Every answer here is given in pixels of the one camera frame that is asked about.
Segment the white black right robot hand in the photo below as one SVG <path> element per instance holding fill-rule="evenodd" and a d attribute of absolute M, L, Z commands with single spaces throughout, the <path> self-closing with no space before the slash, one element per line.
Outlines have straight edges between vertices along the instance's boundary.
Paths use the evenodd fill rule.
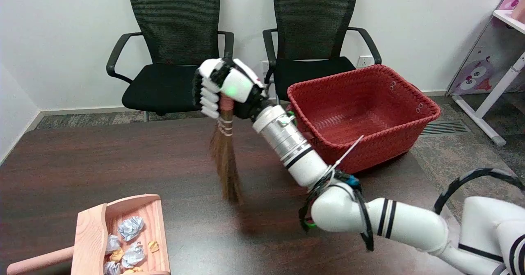
<path fill-rule="evenodd" d="M 234 116 L 255 121 L 268 104 L 265 86 L 240 59 L 205 60 L 193 78 L 193 105 L 210 118 L 219 116 L 220 99 L 234 101 Z"/>

